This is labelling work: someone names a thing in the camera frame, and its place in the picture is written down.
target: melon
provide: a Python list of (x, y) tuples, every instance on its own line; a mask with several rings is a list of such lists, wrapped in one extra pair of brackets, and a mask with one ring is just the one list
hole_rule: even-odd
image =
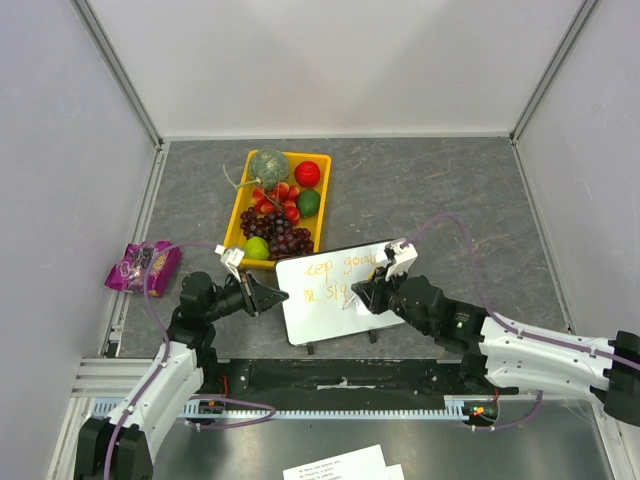
[(258, 150), (249, 160), (249, 176), (269, 192), (289, 179), (289, 161), (284, 153), (271, 148)]

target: gray floor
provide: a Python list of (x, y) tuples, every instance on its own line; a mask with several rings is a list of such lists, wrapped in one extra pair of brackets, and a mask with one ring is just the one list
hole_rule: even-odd
[[(149, 240), (222, 243), (239, 179), (255, 148), (326, 153), (333, 158), (323, 249), (409, 236), (440, 212), (469, 224), (494, 308), (519, 321), (565, 328), (540, 239), (506, 138), (314, 139), (194, 141), (171, 144), (147, 234)], [(413, 266), (445, 294), (478, 304), (467, 254), (453, 224), (441, 224), (417, 245)], [(154, 300), (165, 324), (178, 304), (179, 279), (195, 270), (222, 282), (218, 257), (187, 249), (165, 297)], [(261, 272), (275, 284), (275, 274)], [(304, 358), (286, 341), (282, 310), (259, 318), (235, 314), (216, 323), (221, 357)], [(149, 357), (161, 336), (141, 297), (132, 297), (120, 356)], [(320, 343), (318, 358), (442, 358), (430, 339), (408, 325)]]

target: whiteboard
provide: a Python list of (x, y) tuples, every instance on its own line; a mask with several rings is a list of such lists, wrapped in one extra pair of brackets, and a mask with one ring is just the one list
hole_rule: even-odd
[(281, 290), (289, 294), (282, 304), (287, 337), (292, 345), (391, 327), (404, 322), (391, 312), (358, 313), (356, 302), (343, 310), (351, 285), (366, 280), (375, 268), (375, 256), (388, 241), (363, 245), (276, 264)]

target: white wall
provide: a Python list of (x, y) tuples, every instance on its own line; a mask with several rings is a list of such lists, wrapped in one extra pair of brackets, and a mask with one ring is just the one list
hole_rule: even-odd
[(637, 1), (601, 2), (520, 145), (586, 335), (640, 334), (639, 24)]
[(580, 0), (92, 0), (165, 136), (508, 132)]
[(68, 1), (0, 18), (0, 477), (40, 479), (153, 150)]

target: purple snack bag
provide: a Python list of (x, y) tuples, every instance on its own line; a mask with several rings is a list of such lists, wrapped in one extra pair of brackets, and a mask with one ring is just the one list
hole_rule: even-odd
[(124, 252), (124, 257), (114, 265), (104, 284), (119, 292), (142, 293), (142, 280), (147, 268), (151, 268), (149, 274), (149, 293), (154, 297), (162, 297), (173, 271), (178, 266), (182, 257), (179, 248), (169, 250), (158, 258), (154, 265), (149, 265), (154, 256), (165, 248), (171, 246), (171, 242), (161, 240), (156, 243), (144, 242), (138, 245), (130, 243)]

